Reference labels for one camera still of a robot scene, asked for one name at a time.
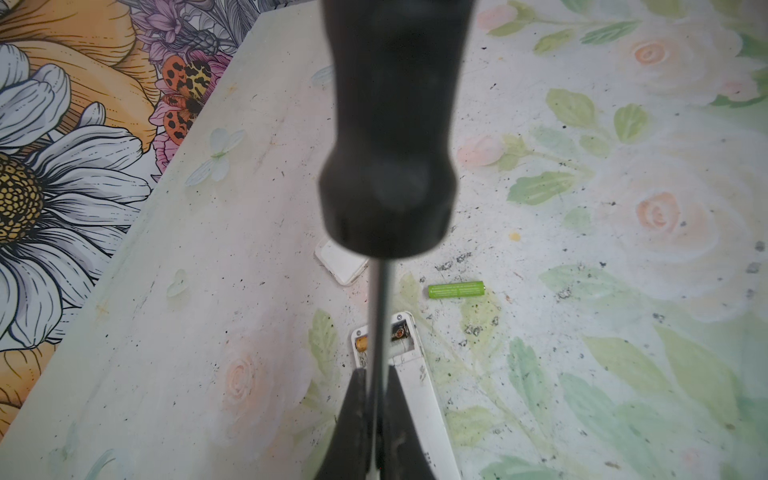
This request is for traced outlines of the white battery cover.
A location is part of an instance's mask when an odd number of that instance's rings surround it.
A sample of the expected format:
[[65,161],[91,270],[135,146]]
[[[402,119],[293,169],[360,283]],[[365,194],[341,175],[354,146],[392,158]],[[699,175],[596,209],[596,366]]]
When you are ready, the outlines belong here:
[[364,272],[368,258],[351,252],[331,239],[323,239],[314,250],[315,258],[342,287],[353,284]]

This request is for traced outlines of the black yellow screwdriver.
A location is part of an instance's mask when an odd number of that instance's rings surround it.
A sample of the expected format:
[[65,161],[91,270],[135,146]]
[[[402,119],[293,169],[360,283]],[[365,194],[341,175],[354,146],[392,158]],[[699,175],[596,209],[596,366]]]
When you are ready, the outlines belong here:
[[449,133],[470,1],[325,1],[336,138],[319,179],[325,229],[368,258],[369,320],[393,314],[399,260],[446,237]]

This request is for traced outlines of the green AAA battery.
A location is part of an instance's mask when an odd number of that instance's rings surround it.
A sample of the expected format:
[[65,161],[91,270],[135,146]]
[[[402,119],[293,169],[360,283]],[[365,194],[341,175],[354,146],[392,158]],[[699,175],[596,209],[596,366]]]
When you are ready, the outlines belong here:
[[435,300],[478,297],[483,296],[485,292],[486,287],[482,281],[436,284],[427,287],[428,297]]

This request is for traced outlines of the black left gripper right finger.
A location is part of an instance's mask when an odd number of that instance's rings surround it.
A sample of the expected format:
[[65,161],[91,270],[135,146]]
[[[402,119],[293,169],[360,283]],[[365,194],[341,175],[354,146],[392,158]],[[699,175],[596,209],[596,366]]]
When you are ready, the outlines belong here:
[[394,366],[389,367],[380,430],[380,474],[382,479],[435,479],[420,444],[404,390]]

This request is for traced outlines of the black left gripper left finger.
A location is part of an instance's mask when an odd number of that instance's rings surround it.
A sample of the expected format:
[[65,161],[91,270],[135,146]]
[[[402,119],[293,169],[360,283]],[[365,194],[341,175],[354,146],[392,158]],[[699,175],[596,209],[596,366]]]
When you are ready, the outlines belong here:
[[369,466],[366,370],[351,376],[338,422],[315,480],[365,479]]

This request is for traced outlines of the white remote control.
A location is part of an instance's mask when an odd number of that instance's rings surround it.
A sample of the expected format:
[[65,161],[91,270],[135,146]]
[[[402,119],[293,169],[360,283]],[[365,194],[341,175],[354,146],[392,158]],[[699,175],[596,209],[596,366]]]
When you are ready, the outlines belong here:
[[461,474],[449,439],[447,422],[440,411],[412,314],[401,311],[385,318],[384,313],[377,309],[367,325],[352,335],[351,342],[356,369],[366,370],[369,466],[365,479],[382,479],[380,428],[390,366],[397,371],[420,444],[435,479],[459,479]]

